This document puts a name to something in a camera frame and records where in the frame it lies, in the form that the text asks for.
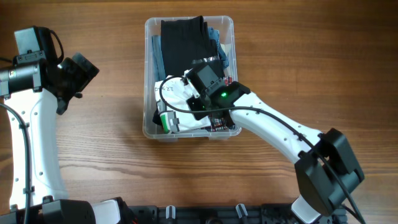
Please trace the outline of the red plaid shirt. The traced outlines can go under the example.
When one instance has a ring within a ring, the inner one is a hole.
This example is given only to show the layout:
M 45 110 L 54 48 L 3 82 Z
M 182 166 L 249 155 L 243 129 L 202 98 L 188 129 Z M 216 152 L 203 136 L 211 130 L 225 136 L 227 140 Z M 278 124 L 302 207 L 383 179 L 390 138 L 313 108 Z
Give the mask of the red plaid shirt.
M 156 125 L 162 127 L 162 125 L 160 123 L 160 116 L 158 114 L 157 109 L 154 112 L 152 121 Z M 204 130 L 210 131 L 210 132 L 218 132 L 218 131 L 224 131 L 226 129 L 233 129 L 234 128 L 234 126 L 232 124 L 231 125 L 228 124 L 227 119 L 224 116 L 220 116 L 219 118 L 211 118 L 210 122 L 211 122 L 210 126 L 205 127 L 205 128 L 200 128 L 200 129 L 204 129 Z

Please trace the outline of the white printed t-shirt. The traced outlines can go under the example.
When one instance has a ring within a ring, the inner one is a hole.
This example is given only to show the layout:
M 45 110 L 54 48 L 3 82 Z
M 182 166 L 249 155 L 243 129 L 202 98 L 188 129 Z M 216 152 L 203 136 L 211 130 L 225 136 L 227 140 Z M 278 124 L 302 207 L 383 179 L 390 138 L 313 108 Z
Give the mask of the white printed t-shirt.
M 155 83 L 154 93 L 160 123 L 165 134 L 181 133 L 210 126 L 211 122 L 207 116 L 197 120 L 194 114 L 182 113 L 167 106 L 159 94 L 161 83 L 162 81 Z M 166 81 L 161 90 L 162 96 L 168 104 L 180 110 L 190 111 L 187 100 L 193 96 L 193 89 L 190 85 L 185 85 L 182 78 Z

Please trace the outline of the blue jeans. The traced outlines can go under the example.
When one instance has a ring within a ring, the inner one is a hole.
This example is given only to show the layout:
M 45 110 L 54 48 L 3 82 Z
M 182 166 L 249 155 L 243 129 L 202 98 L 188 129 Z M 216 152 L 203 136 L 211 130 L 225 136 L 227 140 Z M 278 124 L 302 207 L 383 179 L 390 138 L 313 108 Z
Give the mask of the blue jeans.
M 223 70 L 229 67 L 229 59 L 220 44 L 220 32 L 212 27 L 208 27 L 208 36 L 217 44 L 218 56 L 223 63 Z M 152 36 L 152 58 L 155 81 L 161 81 L 166 78 L 164 62 L 161 51 L 161 36 Z

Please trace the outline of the black garment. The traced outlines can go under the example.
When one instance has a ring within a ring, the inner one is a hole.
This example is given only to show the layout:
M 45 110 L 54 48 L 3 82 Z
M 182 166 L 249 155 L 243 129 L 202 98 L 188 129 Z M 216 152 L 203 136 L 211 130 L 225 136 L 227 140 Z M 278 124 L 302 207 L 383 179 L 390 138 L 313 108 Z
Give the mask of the black garment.
M 176 21 L 162 21 L 160 46 L 167 76 L 184 75 L 184 71 L 204 59 L 215 58 L 212 68 L 222 77 L 223 62 L 220 44 L 210 37 L 210 28 L 203 16 Z

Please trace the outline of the cream cloth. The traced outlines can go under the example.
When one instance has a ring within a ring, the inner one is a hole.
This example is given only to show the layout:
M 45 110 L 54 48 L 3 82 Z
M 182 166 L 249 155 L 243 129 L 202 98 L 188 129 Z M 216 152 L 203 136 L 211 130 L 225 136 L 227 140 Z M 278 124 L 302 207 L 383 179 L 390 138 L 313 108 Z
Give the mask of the cream cloth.
M 226 54 L 226 56 L 229 56 L 229 53 L 231 51 L 231 44 L 221 44 L 224 53 Z

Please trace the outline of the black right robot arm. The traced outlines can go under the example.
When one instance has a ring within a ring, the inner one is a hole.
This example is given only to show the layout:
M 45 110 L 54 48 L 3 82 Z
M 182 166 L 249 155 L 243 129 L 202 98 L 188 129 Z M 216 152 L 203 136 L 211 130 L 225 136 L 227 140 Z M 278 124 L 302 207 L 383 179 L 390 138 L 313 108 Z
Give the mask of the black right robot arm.
M 224 81 L 188 79 L 202 112 L 229 113 L 234 124 L 256 134 L 278 149 L 295 167 L 300 195 L 291 211 L 302 223 L 328 217 L 345 200 L 363 223 L 351 193 L 364 173 L 346 136 L 337 129 L 323 133 L 306 127 L 265 104 L 248 87 Z

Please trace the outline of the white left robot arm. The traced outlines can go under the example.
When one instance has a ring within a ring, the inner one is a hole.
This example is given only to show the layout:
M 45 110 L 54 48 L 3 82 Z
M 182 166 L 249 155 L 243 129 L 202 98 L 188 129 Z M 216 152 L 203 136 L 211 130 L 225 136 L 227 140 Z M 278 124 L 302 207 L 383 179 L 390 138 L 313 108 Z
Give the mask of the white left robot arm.
M 61 64 L 44 58 L 1 69 L 1 107 L 8 112 L 14 159 L 10 212 L 1 223 L 137 223 L 120 197 L 70 200 L 60 174 L 56 116 L 99 70 L 76 53 Z

